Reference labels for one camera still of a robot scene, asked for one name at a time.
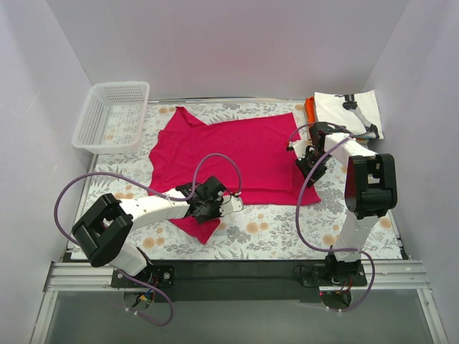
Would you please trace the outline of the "magenta t shirt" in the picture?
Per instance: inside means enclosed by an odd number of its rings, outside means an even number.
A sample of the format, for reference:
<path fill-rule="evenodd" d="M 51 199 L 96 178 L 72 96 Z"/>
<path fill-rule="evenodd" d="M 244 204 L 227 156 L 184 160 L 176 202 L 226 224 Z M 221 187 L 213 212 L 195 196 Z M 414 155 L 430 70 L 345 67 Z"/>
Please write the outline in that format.
<path fill-rule="evenodd" d="M 165 192 L 196 173 L 200 183 L 215 176 L 230 191 L 240 189 L 247 205 L 318 203 L 314 188 L 298 196 L 304 177 L 286 150 L 296 127 L 292 113 L 207 125 L 178 107 L 149 154 L 150 187 Z"/>

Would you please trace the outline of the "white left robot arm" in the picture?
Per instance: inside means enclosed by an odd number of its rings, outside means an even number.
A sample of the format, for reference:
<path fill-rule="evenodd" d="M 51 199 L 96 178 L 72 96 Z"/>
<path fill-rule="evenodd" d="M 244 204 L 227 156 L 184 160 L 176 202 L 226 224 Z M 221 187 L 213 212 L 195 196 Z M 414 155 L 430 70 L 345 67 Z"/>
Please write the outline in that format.
<path fill-rule="evenodd" d="M 162 197 L 121 201 L 107 193 L 76 222 L 72 235 L 92 267 L 109 264 L 127 273 L 134 285 L 143 287 L 152 280 L 153 270 L 141 249 L 126 242 L 130 232 L 171 219 L 193 218 L 203 224 L 241 210 L 240 200 L 226 191 L 211 176 L 203 184 L 177 186 Z"/>

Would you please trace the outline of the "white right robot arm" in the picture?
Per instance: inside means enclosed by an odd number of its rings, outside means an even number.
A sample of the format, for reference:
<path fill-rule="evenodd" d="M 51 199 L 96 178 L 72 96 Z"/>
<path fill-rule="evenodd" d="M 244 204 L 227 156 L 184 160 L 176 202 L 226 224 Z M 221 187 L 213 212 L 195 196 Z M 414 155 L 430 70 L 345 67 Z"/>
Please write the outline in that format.
<path fill-rule="evenodd" d="M 338 239 L 323 250 L 325 259 L 299 268 L 301 282 L 306 287 L 364 285 L 363 246 L 379 219 L 397 204 L 394 157 L 360 145 L 343 126 L 316 122 L 306 127 L 311 143 L 290 139 L 287 146 L 305 179 L 301 191 L 323 177 L 327 161 L 335 158 L 346 168 L 346 219 Z"/>

